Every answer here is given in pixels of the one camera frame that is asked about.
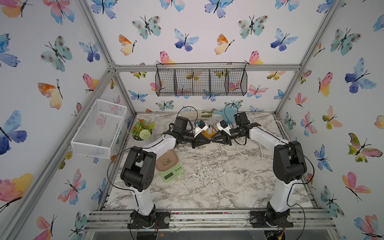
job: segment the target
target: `wire basket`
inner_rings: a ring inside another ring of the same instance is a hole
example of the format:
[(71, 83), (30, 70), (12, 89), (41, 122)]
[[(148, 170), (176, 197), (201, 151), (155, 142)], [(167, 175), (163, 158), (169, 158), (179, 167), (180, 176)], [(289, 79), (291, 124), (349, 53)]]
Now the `wire basket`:
[(110, 159), (127, 107), (97, 99), (71, 140), (72, 151)]
[(162, 64), (157, 64), (157, 96), (244, 96), (247, 93), (246, 63), (239, 67), (231, 65), (230, 68), (228, 65), (222, 68), (211, 68), (209, 65), (199, 68), (202, 64), (210, 63), (194, 64), (197, 68), (184, 68), (177, 64), (158, 68)]

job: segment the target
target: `black wire basket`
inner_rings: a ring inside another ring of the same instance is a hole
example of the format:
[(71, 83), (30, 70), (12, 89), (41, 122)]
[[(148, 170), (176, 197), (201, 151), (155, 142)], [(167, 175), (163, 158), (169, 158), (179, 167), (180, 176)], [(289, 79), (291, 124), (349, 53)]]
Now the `black wire basket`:
[[(180, 67), (180, 64), (190, 64), (193, 68)], [(157, 64), (157, 96), (244, 96), (247, 93), (246, 63), (219, 68), (211, 68), (209, 64), (212, 63)]]

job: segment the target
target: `white marble surface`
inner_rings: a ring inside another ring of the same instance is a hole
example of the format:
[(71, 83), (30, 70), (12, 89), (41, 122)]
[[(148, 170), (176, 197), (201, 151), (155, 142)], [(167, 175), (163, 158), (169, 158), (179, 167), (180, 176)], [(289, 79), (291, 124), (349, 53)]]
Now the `white marble surface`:
[[(249, 113), (251, 122), (258, 122), (267, 127), (273, 120), (271, 113)], [(136, 119), (144, 118), (155, 121), (155, 139), (168, 129), (176, 114), (153, 113), (138, 114)], [(221, 121), (221, 115), (214, 114), (204, 119), (207, 124)], [(268, 129), (281, 136), (276, 122)], [(226, 152), (221, 144), (210, 143), (192, 149), (190, 144), (181, 144), (175, 148), (180, 163), (185, 172), (169, 183), (164, 183), (157, 170), (150, 186), (151, 197), (157, 209), (225, 209), (225, 208), (257, 208), (266, 207), (273, 194), (275, 175), (272, 170), (272, 153), (263, 147), (264, 159), (261, 162), (248, 159), (240, 154)], [(131, 138), (127, 147), (133, 146)], [(235, 150), (237, 144), (225, 146)], [(261, 159), (258, 143), (248, 139), (247, 149), (243, 151), (247, 156), (256, 160)], [(118, 175), (114, 182), (119, 187), (126, 187), (120, 179), (120, 172), (127, 153), (123, 156)], [(298, 184), (290, 199), (290, 204), (297, 202), (302, 207), (312, 207), (305, 188)], [(130, 191), (112, 188), (105, 210), (134, 209), (136, 202)]]

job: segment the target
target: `white mesh basket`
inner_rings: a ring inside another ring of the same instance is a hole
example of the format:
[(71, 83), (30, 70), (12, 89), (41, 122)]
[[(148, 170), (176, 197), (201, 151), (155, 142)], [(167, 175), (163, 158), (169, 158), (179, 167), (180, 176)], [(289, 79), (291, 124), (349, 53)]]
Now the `white mesh basket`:
[(110, 159), (126, 113), (125, 106), (97, 99), (71, 141), (72, 151)]

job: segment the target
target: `kitchen scale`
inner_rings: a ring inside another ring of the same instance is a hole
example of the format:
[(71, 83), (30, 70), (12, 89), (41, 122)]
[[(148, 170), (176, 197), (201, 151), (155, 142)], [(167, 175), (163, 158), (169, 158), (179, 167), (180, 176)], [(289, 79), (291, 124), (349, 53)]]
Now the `kitchen scale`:
[(177, 162), (175, 166), (171, 167), (168, 170), (159, 171), (160, 176), (164, 182), (170, 182), (174, 177), (179, 176), (183, 172), (184, 172), (184, 167), (181, 165), (180, 162)]

